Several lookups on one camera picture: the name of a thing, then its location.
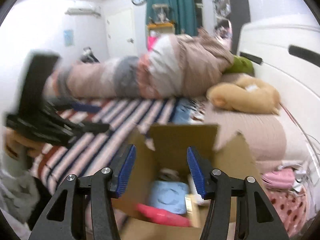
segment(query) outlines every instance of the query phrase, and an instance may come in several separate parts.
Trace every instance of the pillow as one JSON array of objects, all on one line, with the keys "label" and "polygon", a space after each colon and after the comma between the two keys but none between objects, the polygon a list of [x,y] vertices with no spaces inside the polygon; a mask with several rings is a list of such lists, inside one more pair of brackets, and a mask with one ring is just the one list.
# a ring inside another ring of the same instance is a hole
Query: pillow
[{"label": "pillow", "polygon": [[234,56],[233,65],[223,72],[223,74],[225,73],[246,73],[254,75],[254,67],[252,62],[247,58]]},{"label": "pillow", "polygon": [[206,104],[204,124],[220,128],[213,150],[220,150],[240,132],[244,135],[260,173],[274,171],[279,165],[302,165],[309,160],[307,140],[300,128],[281,107],[279,116],[224,111]]}]

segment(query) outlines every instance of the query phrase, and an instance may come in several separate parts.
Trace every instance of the blue fabric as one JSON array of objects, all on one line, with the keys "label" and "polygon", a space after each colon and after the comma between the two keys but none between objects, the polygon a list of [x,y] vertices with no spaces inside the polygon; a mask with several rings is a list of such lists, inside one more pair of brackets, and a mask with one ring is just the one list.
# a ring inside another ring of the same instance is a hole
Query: blue fabric
[{"label": "blue fabric", "polygon": [[152,185],[149,205],[182,215],[187,212],[185,195],[188,193],[189,187],[183,182],[157,180]]},{"label": "blue fabric", "polygon": [[196,105],[193,100],[181,98],[174,111],[172,122],[175,124],[186,124],[190,122],[190,114],[196,111]]},{"label": "blue fabric", "polygon": [[156,3],[169,5],[170,11],[167,17],[170,21],[175,22],[176,34],[197,35],[196,5],[194,0],[148,0],[146,24],[150,23],[150,17],[154,21],[156,20],[156,13],[152,9],[152,5]]}]

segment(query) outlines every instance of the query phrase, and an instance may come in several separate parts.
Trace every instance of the pink polka dot cloth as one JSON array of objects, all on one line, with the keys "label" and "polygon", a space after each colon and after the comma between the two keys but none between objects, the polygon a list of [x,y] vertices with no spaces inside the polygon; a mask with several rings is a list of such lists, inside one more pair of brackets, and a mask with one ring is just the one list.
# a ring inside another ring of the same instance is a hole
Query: pink polka dot cloth
[{"label": "pink polka dot cloth", "polygon": [[304,187],[299,196],[289,191],[266,190],[266,194],[276,209],[289,237],[297,234],[306,222],[308,198]]}]

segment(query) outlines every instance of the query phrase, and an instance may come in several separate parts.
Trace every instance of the green pillow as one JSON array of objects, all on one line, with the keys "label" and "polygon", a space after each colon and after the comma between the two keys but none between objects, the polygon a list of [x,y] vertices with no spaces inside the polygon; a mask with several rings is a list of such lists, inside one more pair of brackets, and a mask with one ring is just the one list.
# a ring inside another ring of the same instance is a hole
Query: green pillow
[{"label": "green pillow", "polygon": [[234,57],[233,65],[230,68],[226,69],[223,72],[223,74],[225,73],[246,73],[249,75],[254,74],[254,68],[250,60],[240,56],[233,56],[233,57]]}]

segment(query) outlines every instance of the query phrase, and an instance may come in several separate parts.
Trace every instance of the cardboard box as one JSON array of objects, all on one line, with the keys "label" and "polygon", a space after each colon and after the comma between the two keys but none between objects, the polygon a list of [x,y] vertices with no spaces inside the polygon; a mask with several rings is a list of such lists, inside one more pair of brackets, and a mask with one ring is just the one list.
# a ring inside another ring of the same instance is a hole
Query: cardboard box
[{"label": "cardboard box", "polygon": [[[135,210],[137,203],[148,204],[153,181],[157,180],[161,168],[179,172],[183,182],[190,174],[187,164],[187,148],[195,146],[199,153],[208,159],[214,168],[221,169],[228,176],[244,179],[253,176],[262,185],[261,178],[249,147],[242,134],[237,134],[223,149],[212,151],[218,126],[216,125],[153,125],[149,135],[153,139],[155,151],[145,144],[145,137],[134,130],[128,143],[136,146],[137,157],[123,196],[113,200],[113,207],[130,216],[121,230],[122,240],[166,240],[199,239],[202,228],[180,228],[148,222]],[[200,209],[203,227],[208,209]],[[236,220],[236,198],[231,201],[230,222]]]}]

